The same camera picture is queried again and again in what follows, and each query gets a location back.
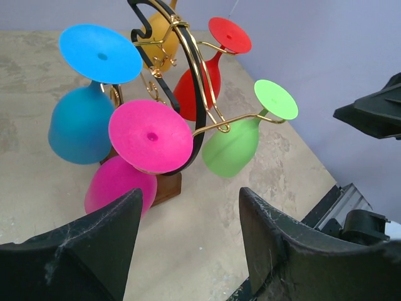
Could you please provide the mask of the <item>gold black wine glass rack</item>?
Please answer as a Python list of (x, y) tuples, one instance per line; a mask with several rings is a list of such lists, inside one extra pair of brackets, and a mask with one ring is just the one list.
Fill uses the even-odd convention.
[[(181, 107), (179, 106), (176, 97), (173, 95), (170, 88), (164, 81), (160, 68), (154, 66), (152, 60), (147, 56), (147, 54), (142, 49), (142, 46), (162, 45), (165, 43), (170, 33), (174, 31), (179, 39), (179, 45), (183, 48), (184, 53), (186, 55), (190, 70), (190, 81), (194, 84), (196, 121), (195, 121), (195, 138), (192, 139), (193, 140), (192, 153), (191, 156), (188, 158), (188, 160), (184, 164), (182, 164), (179, 168), (156, 176), (157, 190), (155, 191), (154, 200), (150, 204), (151, 207), (153, 207), (162, 204), (178, 196), (181, 193), (181, 188), (182, 188), (181, 171), (190, 166), (197, 157), (204, 140), (204, 132), (215, 128), (219, 129), (221, 132), (228, 132), (230, 129), (229, 123), (232, 122), (234, 119), (242, 117), (244, 115), (233, 119), (225, 120), (222, 114), (220, 113), (220, 110), (216, 107), (215, 111), (219, 115), (221, 121), (216, 122), (216, 120), (214, 119), (214, 116), (212, 115), (211, 111), (209, 110), (209, 108), (207, 108), (207, 97), (206, 97), (206, 92), (210, 92), (211, 95), (214, 96), (214, 91), (212, 89), (212, 83), (209, 76), (209, 71), (207, 70), (206, 63), (202, 57), (198, 45), (202, 44), (210, 46), (211, 48), (214, 48), (217, 51), (228, 55), (233, 55), (234, 54), (233, 52), (223, 50), (207, 42), (196, 41), (192, 33), (190, 32), (189, 24), (184, 22), (182, 18), (178, 14), (176, 14), (175, 9), (171, 5), (166, 4), (164, 1), (129, 1), (128, 4), (133, 9), (134, 13), (137, 15), (139, 20), (141, 20), (142, 25), (145, 28), (144, 30), (133, 29), (131, 31), (132, 43), (139, 50), (141, 60), (145, 62), (147, 68), (155, 73), (154, 78), (157, 80), (161, 89), (168, 97), (169, 102), (172, 105), (172, 109), (175, 112), (178, 112), (181, 109)], [(152, 27), (148, 19), (143, 15), (141, 10), (138, 8), (139, 4), (146, 4), (148, 6), (153, 7), (169, 22), (169, 28), (166, 31), (165, 36), (161, 40), (155, 41), (150, 39), (152, 34)]]

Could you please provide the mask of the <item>green wine glass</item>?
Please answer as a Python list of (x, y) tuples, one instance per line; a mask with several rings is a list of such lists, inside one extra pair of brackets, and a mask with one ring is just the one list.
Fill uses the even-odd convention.
[(254, 157), (259, 144), (262, 121), (282, 124), (298, 116), (298, 106), (289, 92), (270, 80), (257, 80), (254, 92), (263, 109), (229, 123), (230, 131), (216, 131), (204, 144), (202, 159), (214, 174), (230, 178), (237, 175)]

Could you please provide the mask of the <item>blue wine glass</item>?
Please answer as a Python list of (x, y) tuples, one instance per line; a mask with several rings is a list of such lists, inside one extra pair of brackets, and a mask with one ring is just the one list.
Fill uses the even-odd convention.
[(112, 147), (108, 123), (115, 106), (102, 89), (138, 77), (142, 58), (126, 37), (95, 24), (77, 24), (65, 29), (59, 48), (67, 64), (90, 80), (56, 104), (48, 142), (60, 158), (74, 164), (94, 164), (106, 158)]

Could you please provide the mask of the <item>yellow wine glass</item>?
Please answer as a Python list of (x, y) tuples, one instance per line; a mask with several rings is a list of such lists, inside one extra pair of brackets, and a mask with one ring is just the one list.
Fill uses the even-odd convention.
[[(161, 40), (169, 28), (169, 22), (159, 12), (151, 15), (148, 21), (152, 27), (152, 35), (150, 39), (155, 41)], [(164, 44), (145, 45), (142, 46), (142, 49), (152, 60), (154, 66), (160, 68), (160, 71), (164, 73), (172, 66), (172, 61), (175, 60), (178, 47), (179, 39), (175, 32), (172, 31)]]

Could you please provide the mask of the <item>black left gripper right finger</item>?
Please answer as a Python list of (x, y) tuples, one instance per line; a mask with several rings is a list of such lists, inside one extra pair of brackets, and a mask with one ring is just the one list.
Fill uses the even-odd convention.
[(363, 246), (323, 234), (248, 187), (239, 215), (257, 300), (400, 300), (400, 242)]

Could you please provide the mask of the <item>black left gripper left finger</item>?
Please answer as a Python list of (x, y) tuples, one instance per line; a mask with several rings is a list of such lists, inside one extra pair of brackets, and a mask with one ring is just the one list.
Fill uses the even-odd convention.
[(1, 300), (123, 300), (142, 191), (20, 244), (1, 245)]

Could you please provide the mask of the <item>aluminium table frame rail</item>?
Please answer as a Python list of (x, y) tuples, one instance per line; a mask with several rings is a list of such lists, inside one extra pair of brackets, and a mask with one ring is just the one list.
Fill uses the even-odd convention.
[(302, 223), (326, 235), (358, 245), (371, 246), (390, 237), (389, 220), (373, 211), (354, 184), (333, 186), (302, 219)]

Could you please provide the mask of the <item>pink wine glass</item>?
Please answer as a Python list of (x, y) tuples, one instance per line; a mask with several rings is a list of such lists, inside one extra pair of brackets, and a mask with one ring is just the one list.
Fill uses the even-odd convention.
[(182, 167), (190, 158), (192, 131), (172, 108), (151, 100), (133, 100), (114, 111), (108, 133), (117, 155), (93, 176), (85, 195), (85, 211), (90, 214), (139, 188), (145, 214), (156, 198), (157, 175)]

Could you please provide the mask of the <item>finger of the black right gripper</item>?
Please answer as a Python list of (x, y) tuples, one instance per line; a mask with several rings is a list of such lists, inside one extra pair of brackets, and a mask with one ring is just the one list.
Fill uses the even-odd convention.
[(333, 117), (376, 139), (400, 139), (400, 74), (378, 92), (337, 108)]

